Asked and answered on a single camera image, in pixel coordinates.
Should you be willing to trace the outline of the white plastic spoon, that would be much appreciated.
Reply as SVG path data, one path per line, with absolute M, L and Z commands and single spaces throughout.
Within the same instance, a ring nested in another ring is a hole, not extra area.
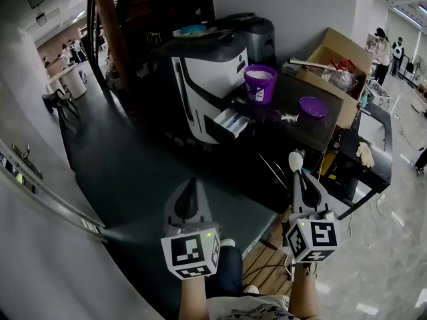
M 295 149 L 288 155 L 288 163 L 292 173 L 294 174 L 294 180 L 298 178 L 300 180 L 300 187 L 305 191 L 307 189 L 304 178 L 302 177 L 302 167 L 304 163 L 305 153 L 302 150 Z

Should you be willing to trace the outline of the person's printed beige shirt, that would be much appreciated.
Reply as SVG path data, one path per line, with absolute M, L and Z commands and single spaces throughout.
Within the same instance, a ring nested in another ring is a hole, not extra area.
M 300 320 L 288 311 L 284 296 L 214 297 L 207 300 L 209 320 Z

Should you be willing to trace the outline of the standing fan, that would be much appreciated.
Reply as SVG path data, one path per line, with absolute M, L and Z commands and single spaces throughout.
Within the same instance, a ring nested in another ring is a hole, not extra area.
M 413 60 L 413 80 L 421 81 L 424 74 L 427 72 L 427 64 L 423 58 L 419 55 L 416 55 Z

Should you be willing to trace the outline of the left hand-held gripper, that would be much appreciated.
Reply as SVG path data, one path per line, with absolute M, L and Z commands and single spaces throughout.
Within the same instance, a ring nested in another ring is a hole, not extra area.
M 165 204 L 165 220 L 161 245 L 168 270 L 181 280 L 216 274 L 220 226 L 212 221 L 200 179 L 184 181 L 172 193 Z

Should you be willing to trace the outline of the black square table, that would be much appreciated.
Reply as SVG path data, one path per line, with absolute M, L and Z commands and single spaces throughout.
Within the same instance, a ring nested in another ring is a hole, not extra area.
M 299 106 L 302 97 L 321 99 L 328 106 L 328 114 L 322 119 L 306 115 Z M 232 91 L 225 100 L 225 108 L 236 111 L 250 119 L 248 126 L 235 140 L 219 137 L 219 142 L 242 143 L 266 147 L 301 147 L 323 152 L 329 143 L 338 122 L 343 101 L 309 83 L 284 73 L 278 74 L 272 100 L 267 105 L 256 105 L 247 97 L 245 86 Z M 281 115 L 299 115 L 298 121 L 288 123 Z

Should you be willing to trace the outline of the person's left forearm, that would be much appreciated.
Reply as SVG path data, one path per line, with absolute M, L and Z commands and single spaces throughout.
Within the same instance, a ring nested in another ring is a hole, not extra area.
M 181 282 L 179 320 L 209 320 L 204 277 Z

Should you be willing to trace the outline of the person's dark trousers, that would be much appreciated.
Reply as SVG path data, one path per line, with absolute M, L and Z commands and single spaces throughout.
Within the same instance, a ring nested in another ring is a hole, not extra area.
M 242 273 L 241 251 L 237 247 L 222 246 L 216 274 L 205 278 L 207 298 L 242 296 Z

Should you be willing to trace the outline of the grey rounded appliance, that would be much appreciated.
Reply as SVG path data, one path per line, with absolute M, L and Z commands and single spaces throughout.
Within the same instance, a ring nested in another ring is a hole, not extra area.
M 218 19 L 217 24 L 244 38 L 250 63 L 276 66 L 275 29 L 269 19 L 255 13 L 236 13 Z

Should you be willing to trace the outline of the silver door rail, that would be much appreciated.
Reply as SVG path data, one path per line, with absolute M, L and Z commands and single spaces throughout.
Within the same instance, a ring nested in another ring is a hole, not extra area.
M 42 208 L 42 210 L 58 216 L 58 218 L 82 230 L 92 238 L 98 241 L 107 241 L 101 231 L 105 227 L 102 221 L 91 218 L 56 196 L 54 192 L 50 191 L 42 184 L 41 180 L 37 178 L 30 169 L 25 167 L 22 159 L 18 157 L 11 148 L 8 148 L 1 139 L 0 154 L 2 154 L 7 162 L 24 177 L 24 180 L 30 182 L 30 184 L 34 186 L 33 190 L 26 188 L 24 184 L 18 181 L 17 178 L 0 163 L 0 181 L 12 188 L 14 193 L 24 198 L 26 202 L 31 203 L 33 206 L 37 205 Z

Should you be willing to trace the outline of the purple bucket lid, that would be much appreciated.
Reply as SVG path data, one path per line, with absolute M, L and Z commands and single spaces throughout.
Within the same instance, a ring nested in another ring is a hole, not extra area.
M 321 99 L 305 96 L 299 100 L 300 109 L 314 119 L 322 119 L 328 114 L 328 106 Z

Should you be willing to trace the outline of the purple tub of powder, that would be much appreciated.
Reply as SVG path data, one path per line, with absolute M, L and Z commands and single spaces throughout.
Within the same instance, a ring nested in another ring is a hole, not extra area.
M 249 65 L 244 69 L 247 96 L 255 104 L 270 103 L 277 80 L 277 71 L 267 65 Z

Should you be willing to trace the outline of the white work glove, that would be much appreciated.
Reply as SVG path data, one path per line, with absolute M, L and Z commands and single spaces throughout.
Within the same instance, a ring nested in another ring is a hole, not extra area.
M 375 165 L 372 152 L 368 144 L 365 142 L 359 142 L 356 156 L 359 158 L 361 164 L 367 168 L 373 168 Z

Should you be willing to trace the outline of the white detergent drawer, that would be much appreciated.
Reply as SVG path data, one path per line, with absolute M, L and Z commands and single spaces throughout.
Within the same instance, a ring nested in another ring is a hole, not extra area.
M 213 120 L 215 134 L 227 140 L 235 140 L 240 133 L 248 126 L 250 119 L 231 109 L 222 111 Z

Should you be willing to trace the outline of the person's right forearm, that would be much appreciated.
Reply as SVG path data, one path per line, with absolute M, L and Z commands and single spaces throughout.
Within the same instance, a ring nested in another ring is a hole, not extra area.
M 288 311 L 300 320 L 319 320 L 316 263 L 297 263 Z

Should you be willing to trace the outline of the silver metal tube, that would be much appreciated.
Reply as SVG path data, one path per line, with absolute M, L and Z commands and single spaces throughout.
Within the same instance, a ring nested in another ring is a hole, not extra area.
M 289 58 L 287 60 L 288 64 L 291 65 L 299 65 L 302 67 L 315 67 L 315 68 L 320 68 L 320 69 L 329 69 L 330 67 L 327 65 L 323 65 L 323 64 L 319 64 L 319 63 L 312 63 L 312 62 L 308 62 L 308 61 L 302 61 L 296 58 Z

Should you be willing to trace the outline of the black metal bench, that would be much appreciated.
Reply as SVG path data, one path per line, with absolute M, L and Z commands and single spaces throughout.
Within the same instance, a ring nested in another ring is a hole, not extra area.
M 358 130 L 363 115 L 370 116 L 384 126 L 384 145 L 382 147 L 359 136 Z M 360 142 L 366 143 L 370 148 L 374 160 L 373 168 L 363 166 L 359 158 L 357 158 L 356 151 Z M 341 138 L 336 162 L 351 162 L 350 177 L 368 186 L 370 191 L 357 203 L 343 199 L 342 203 L 346 204 L 348 209 L 341 215 L 338 215 L 336 217 L 337 220 L 341 221 L 345 219 L 363 206 L 375 194 L 383 192 L 390 186 L 392 180 L 392 154 L 392 124 L 390 114 L 377 105 L 368 105 L 365 109 L 362 108 L 352 126 L 345 131 Z

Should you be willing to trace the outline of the blue crumpled cloth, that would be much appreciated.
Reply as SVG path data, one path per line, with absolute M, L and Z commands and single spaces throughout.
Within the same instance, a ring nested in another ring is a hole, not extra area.
M 179 30 L 179 36 L 180 37 L 186 37 L 186 36 L 199 36 L 201 34 L 206 33 L 207 27 L 205 25 L 188 25 L 185 27 L 182 27 Z

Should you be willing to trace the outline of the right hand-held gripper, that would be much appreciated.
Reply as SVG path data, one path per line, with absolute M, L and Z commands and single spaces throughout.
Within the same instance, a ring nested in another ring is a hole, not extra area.
M 329 202 L 326 188 L 313 175 L 294 172 L 293 208 L 285 246 L 292 252 L 295 262 L 325 261 L 339 247 L 338 222 L 328 207 Z

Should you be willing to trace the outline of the white and black washing machine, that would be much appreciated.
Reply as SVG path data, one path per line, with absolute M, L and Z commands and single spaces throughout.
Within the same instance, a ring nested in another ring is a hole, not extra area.
M 246 42 L 233 31 L 177 37 L 153 51 L 155 115 L 174 136 L 215 145 L 206 119 L 215 119 L 227 96 L 244 82 Z

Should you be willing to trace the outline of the black door bracket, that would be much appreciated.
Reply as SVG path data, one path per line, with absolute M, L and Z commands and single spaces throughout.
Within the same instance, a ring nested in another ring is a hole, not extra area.
M 26 150 L 22 151 L 16 144 L 11 144 L 12 151 L 26 164 L 26 166 L 38 176 L 38 178 L 43 179 L 43 174 L 36 168 L 36 166 L 29 160 L 29 154 L 30 154 L 30 146 L 29 144 L 26 145 Z

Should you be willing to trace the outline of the brown cardboard box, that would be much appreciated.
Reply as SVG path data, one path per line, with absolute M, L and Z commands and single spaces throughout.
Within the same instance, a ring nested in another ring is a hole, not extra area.
M 350 60 L 356 66 L 357 84 L 350 94 L 323 80 L 321 78 L 323 69 L 320 68 L 301 67 L 296 77 L 339 97 L 343 101 L 343 105 L 338 117 L 337 126 L 342 129 L 348 129 L 358 112 L 358 104 L 370 72 L 372 56 L 350 38 L 329 27 L 320 46 L 306 61 L 329 65 L 330 60 L 334 62 Z

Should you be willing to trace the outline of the black chair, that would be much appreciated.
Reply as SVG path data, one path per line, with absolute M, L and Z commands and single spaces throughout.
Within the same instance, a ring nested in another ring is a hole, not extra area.
M 67 109 L 76 118 L 79 117 L 77 107 L 72 101 L 69 91 L 64 93 L 62 90 L 56 89 L 53 93 L 43 94 L 41 98 L 50 114 L 56 110 L 61 119 L 67 120 L 64 112 L 64 109 Z

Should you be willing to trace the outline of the clear plastic jug red cap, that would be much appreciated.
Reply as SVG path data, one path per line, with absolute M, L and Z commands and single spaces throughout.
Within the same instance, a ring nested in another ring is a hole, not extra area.
M 330 60 L 330 64 L 322 71 L 321 78 L 350 94 L 357 84 L 356 66 L 350 60 Z

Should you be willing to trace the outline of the white cylindrical table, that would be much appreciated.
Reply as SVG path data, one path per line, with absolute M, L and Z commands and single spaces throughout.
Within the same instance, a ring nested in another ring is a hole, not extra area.
M 68 88 L 74 99 L 82 97 L 87 92 L 87 88 L 80 77 L 79 71 L 75 67 L 69 67 L 63 74 L 62 85 Z

